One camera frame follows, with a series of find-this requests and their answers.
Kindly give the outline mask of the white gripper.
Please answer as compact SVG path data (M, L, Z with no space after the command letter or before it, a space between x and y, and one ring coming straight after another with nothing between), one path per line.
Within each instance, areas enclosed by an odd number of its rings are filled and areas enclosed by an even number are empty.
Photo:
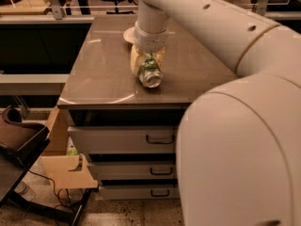
M131 71L133 75L138 74L139 67L146 60L145 53L154 53L153 56L159 68L162 68L165 60L166 40L168 30L156 33L148 33L144 31L138 23L135 23L134 44L131 49Z

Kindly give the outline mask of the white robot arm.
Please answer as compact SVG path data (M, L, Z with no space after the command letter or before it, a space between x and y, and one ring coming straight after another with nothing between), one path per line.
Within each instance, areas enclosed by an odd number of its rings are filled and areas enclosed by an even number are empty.
M182 117L185 226L301 226L299 34L223 0L139 0L138 48L158 50L169 19L238 76Z

